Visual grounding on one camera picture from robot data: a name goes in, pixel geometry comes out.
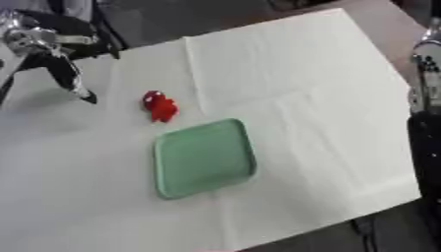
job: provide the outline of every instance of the white paper sheet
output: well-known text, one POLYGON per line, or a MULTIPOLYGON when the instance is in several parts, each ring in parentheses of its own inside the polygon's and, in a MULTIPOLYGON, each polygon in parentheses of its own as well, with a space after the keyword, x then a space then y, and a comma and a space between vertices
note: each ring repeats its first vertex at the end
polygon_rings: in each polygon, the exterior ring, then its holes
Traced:
MULTIPOLYGON (((55 91, 35 85, 0 111, 1 251, 237 250, 418 197, 407 84, 342 10, 81 65, 98 106, 62 93, 44 105, 35 97, 55 91), (139 108, 148 90, 176 99, 179 115, 151 123, 139 108), (245 123, 256 176, 159 199, 155 137, 228 117, 245 123)), ((20 86, 49 80, 40 75, 20 86)))

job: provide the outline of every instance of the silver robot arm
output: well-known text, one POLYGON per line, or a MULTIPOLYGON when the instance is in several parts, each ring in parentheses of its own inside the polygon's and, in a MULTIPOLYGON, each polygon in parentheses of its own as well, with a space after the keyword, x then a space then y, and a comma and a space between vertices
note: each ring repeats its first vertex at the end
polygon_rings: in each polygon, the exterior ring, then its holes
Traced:
POLYGON ((63 45, 97 42, 98 38, 94 35, 63 35, 56 30, 42 28, 38 20, 19 11, 0 11, 0 87, 10 85, 13 75, 27 58, 43 55, 47 61, 53 61, 55 70, 48 68, 49 72, 63 89, 96 103, 96 95, 83 86, 80 71, 68 57, 70 49, 63 45))

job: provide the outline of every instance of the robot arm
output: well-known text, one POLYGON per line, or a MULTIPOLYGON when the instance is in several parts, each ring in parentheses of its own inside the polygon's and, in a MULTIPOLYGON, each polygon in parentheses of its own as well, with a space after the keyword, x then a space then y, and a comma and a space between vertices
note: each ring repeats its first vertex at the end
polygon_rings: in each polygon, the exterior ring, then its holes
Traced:
POLYGON ((409 92, 412 113, 441 114, 441 1, 432 0, 431 17, 429 29, 411 56, 418 74, 409 92))
POLYGON ((103 43, 94 28, 80 20, 31 11, 0 12, 0 92, 12 86, 17 71, 46 67, 59 86, 82 100, 97 103, 70 55, 103 43))

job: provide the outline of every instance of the gray floor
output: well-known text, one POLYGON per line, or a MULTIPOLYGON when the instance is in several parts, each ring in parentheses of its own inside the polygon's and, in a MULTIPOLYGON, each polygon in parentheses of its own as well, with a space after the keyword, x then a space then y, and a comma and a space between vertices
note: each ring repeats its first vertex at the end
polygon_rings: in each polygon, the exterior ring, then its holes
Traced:
MULTIPOLYGON (((131 47, 225 30, 271 17, 267 0, 104 0, 103 10, 131 47)), ((405 0, 403 8, 427 26, 430 0, 405 0)))
MULTIPOLYGON (((404 9, 428 23, 428 0, 407 0, 404 9)), ((266 0, 107 0, 105 13, 133 47, 228 29, 251 17, 267 17, 266 0)), ((380 252, 434 252, 433 241, 416 210, 406 204, 376 214, 380 252)), ((349 222, 337 224, 246 252, 361 252, 361 237, 349 222)))

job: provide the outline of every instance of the green tray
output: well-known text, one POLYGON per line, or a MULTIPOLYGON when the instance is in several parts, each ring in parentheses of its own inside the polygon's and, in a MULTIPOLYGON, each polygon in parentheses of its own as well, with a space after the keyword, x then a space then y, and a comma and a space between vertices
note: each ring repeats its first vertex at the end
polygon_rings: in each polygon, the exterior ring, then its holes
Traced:
POLYGON ((159 195, 178 199, 243 182, 256 160, 245 126, 227 119, 160 136, 155 167, 159 195))

